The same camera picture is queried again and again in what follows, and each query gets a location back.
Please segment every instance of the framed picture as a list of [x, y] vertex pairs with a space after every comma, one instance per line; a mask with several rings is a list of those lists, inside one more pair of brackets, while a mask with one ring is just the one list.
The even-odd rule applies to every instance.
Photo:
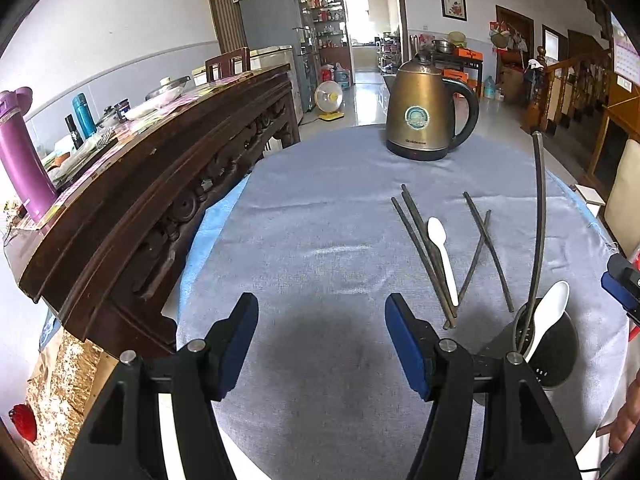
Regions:
[[466, 0], [442, 0], [442, 15], [466, 22]]

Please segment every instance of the refrigerator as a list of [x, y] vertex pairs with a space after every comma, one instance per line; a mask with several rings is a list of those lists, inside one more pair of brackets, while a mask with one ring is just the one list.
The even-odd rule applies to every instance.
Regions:
[[316, 105], [320, 83], [318, 38], [306, 0], [238, 0], [251, 50], [291, 45], [304, 111]]

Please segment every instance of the chair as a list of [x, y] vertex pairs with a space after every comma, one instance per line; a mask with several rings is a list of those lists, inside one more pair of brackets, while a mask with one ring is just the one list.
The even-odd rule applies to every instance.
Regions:
[[247, 47], [244, 46], [233, 52], [227, 52], [207, 60], [205, 62], [207, 82], [210, 83], [216, 79], [236, 75], [236, 64], [238, 62], [242, 64], [242, 72], [247, 72], [251, 67], [249, 49]]

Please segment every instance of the black bottle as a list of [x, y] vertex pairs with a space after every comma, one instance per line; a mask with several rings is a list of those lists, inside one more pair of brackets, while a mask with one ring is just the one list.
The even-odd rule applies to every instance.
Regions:
[[66, 127], [69, 128], [69, 133], [71, 134], [71, 139], [74, 142], [74, 146], [76, 150], [80, 148], [84, 144], [84, 139], [82, 135], [78, 133], [78, 129], [76, 128], [76, 124], [74, 123], [74, 118], [72, 115], [68, 115], [65, 117]]

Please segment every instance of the white spoon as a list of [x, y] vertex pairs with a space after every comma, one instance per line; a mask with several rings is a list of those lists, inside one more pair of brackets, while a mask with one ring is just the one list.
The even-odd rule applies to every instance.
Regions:
[[444, 242], [447, 240], [447, 234], [444, 232], [444, 227], [440, 220], [435, 217], [429, 218], [427, 222], [427, 234], [431, 241], [440, 250], [442, 255], [442, 266], [444, 267], [444, 277], [447, 280], [447, 287], [449, 288], [449, 295], [451, 296], [451, 303], [453, 306], [458, 306], [458, 292], [456, 290], [456, 282], [453, 279], [453, 271], [451, 270], [451, 262], [449, 261], [449, 255], [444, 248]]
[[524, 354], [524, 360], [528, 363], [533, 352], [536, 351], [542, 336], [555, 325], [562, 317], [569, 300], [569, 284], [557, 282], [546, 292], [533, 313], [533, 325], [536, 327], [533, 341]]

